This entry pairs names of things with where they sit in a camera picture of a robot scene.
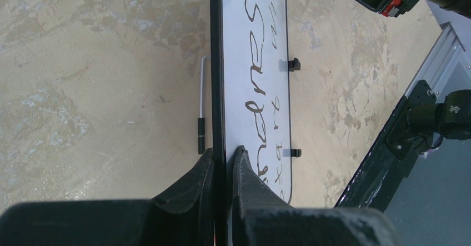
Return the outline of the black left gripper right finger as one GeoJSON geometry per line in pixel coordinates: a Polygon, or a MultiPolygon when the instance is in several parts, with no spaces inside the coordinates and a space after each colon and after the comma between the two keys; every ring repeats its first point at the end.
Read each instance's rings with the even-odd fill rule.
{"type": "Polygon", "coordinates": [[[233,245],[399,245],[380,211],[292,207],[254,173],[242,145],[233,159],[233,245]]]}

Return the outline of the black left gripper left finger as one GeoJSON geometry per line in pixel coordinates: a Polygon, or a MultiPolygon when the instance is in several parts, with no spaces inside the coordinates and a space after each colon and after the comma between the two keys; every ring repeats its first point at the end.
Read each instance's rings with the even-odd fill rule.
{"type": "Polygon", "coordinates": [[[1,215],[2,245],[212,245],[213,151],[151,199],[25,202],[1,215]]]}

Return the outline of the white whiteboard black frame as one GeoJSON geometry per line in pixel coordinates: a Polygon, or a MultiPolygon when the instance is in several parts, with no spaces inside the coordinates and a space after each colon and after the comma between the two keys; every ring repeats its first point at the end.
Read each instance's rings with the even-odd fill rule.
{"type": "Polygon", "coordinates": [[[212,144],[218,173],[242,145],[253,172],[292,197],[287,0],[210,0],[212,144]]]}

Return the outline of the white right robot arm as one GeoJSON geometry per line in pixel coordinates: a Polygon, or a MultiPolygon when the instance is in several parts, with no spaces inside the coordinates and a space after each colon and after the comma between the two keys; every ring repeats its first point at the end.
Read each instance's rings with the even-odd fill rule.
{"type": "MultiPolygon", "coordinates": [[[[367,9],[385,17],[398,17],[410,11],[419,0],[355,0],[367,9]]],[[[427,0],[441,9],[470,18],[470,0],[427,0]]],[[[470,139],[470,95],[458,93],[446,97],[434,109],[419,106],[408,113],[413,133],[439,133],[447,139],[470,139]]]]}

